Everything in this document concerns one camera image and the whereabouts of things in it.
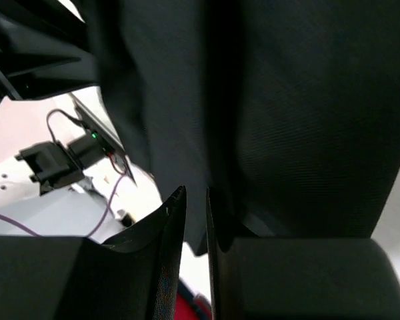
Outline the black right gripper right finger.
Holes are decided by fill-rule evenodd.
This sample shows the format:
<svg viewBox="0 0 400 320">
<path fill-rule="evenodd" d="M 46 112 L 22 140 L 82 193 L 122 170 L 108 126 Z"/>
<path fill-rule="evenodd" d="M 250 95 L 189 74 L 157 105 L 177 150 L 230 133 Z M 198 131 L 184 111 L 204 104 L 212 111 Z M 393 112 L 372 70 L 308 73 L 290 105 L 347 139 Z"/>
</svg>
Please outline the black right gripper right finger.
<svg viewBox="0 0 400 320">
<path fill-rule="evenodd" d="M 372 239 L 258 237 L 208 190 L 214 319 L 400 319 L 400 284 Z"/>
</svg>

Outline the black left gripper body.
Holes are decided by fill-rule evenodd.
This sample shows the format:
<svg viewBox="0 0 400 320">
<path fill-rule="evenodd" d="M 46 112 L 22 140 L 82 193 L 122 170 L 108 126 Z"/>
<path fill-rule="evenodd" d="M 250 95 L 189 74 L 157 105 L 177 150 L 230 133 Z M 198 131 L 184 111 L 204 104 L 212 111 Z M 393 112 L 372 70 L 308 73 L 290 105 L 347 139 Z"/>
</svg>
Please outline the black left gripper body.
<svg viewBox="0 0 400 320">
<path fill-rule="evenodd" d="M 60 1 L 0 1 L 0 104 L 97 84 L 87 27 Z"/>
</svg>

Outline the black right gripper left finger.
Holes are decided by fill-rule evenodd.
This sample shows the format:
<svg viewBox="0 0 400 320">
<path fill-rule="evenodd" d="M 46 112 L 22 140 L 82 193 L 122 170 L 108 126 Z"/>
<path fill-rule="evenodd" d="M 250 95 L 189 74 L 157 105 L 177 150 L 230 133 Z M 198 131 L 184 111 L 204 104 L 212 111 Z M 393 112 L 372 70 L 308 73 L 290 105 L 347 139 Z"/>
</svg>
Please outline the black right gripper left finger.
<svg viewBox="0 0 400 320">
<path fill-rule="evenodd" d="M 0 236 L 0 319 L 172 319 L 187 194 L 98 244 Z"/>
</svg>

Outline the black pleated skirt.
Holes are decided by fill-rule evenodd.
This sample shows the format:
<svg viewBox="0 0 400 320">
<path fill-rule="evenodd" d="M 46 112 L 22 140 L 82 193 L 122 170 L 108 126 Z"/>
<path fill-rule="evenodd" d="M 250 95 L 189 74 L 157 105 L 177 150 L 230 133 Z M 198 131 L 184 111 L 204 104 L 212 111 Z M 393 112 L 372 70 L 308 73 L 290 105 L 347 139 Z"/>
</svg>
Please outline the black pleated skirt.
<svg viewBox="0 0 400 320">
<path fill-rule="evenodd" d="M 400 168 L 400 1 L 76 1 L 130 160 L 257 234 L 370 237 Z"/>
</svg>

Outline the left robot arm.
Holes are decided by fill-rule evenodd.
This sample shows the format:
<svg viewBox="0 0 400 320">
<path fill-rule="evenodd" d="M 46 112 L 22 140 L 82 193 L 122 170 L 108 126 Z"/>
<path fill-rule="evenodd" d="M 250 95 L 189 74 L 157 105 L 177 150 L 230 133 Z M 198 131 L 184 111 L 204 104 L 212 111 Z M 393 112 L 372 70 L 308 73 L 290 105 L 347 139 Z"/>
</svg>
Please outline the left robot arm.
<svg viewBox="0 0 400 320">
<path fill-rule="evenodd" d="M 60 1 L 0 1 L 0 104 L 38 101 L 98 83 L 87 26 Z M 76 183 L 105 155 L 90 129 L 64 148 L 56 139 L 22 150 L 41 194 Z"/>
</svg>

